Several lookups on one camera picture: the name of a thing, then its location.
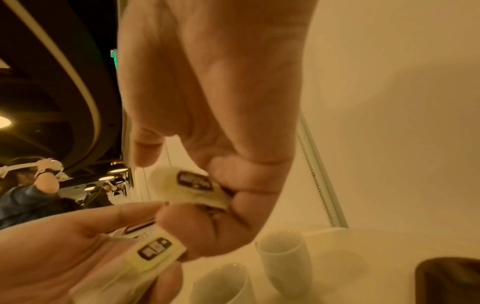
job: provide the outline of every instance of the wristwatch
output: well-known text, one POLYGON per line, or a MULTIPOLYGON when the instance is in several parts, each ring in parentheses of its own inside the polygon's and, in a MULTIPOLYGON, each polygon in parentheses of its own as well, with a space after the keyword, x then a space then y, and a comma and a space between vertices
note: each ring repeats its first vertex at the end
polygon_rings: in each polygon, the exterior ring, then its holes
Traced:
POLYGON ((60 171, 57 171, 57 170, 53 170, 53 169, 44 169, 44 170, 39 170, 35 173, 35 178, 38 178, 41 174, 44 174, 44 173, 51 173, 53 175, 57 175, 60 173, 60 171))

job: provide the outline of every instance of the tabletop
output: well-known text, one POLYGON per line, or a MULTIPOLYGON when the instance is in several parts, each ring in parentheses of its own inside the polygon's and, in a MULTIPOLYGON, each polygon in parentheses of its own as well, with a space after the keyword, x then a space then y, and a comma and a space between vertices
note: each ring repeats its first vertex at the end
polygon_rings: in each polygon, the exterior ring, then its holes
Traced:
POLYGON ((415 267, 440 256, 480 258, 480 242, 413 233, 314 226, 270 226, 260 233, 289 228, 301 231, 310 251, 314 282, 302 298, 281 296, 269 283, 253 244, 232 253, 186 263, 184 284, 174 304, 188 303, 193 283, 226 263, 245 265, 258 304, 415 303, 415 267))

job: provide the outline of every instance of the ceiling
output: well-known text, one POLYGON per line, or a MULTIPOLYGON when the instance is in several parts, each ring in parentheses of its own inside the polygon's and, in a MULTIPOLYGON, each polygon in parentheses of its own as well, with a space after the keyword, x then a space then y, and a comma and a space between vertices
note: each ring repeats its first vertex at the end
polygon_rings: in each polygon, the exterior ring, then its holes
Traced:
POLYGON ((0 1, 0 164, 21 156, 62 161, 85 184, 122 158, 115 65, 115 0, 0 1))

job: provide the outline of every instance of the paper wrapper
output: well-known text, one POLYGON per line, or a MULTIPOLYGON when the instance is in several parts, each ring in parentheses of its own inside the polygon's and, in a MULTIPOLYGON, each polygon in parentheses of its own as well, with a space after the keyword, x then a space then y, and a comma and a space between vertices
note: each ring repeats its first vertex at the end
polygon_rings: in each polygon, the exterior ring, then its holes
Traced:
MULTIPOLYGON (((232 194, 218 183, 180 168, 157 168, 149 180, 150 189, 170 203, 194 203, 226 210, 232 202, 232 194)), ((187 250, 154 223, 152 219, 110 234, 136 238, 138 243, 72 288, 74 304, 135 304, 142 298, 162 271, 187 250)))

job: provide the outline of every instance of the person's hand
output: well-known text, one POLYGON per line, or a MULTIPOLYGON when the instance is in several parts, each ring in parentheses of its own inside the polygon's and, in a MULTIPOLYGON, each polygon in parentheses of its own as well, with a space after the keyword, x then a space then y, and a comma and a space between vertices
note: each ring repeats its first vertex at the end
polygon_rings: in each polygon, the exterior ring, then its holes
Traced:
POLYGON ((53 159, 51 158, 45 158, 45 159, 41 159, 39 161, 36 162, 36 168, 38 171, 40 170, 45 170, 45 169, 52 169, 52 170, 56 170, 57 169, 57 165, 52 162, 53 159))
POLYGON ((266 222, 295 153, 302 54, 316 0, 133 0, 118 35, 118 83, 134 163, 164 136, 236 192, 212 217, 193 205, 157 216, 193 256, 249 243, 266 222))
MULTIPOLYGON (((69 290, 135 240, 103 233, 154 217, 160 203, 134 203, 46 217, 0 230, 0 303, 72 303, 69 290)), ((182 287, 172 265, 141 303, 170 303, 182 287)))

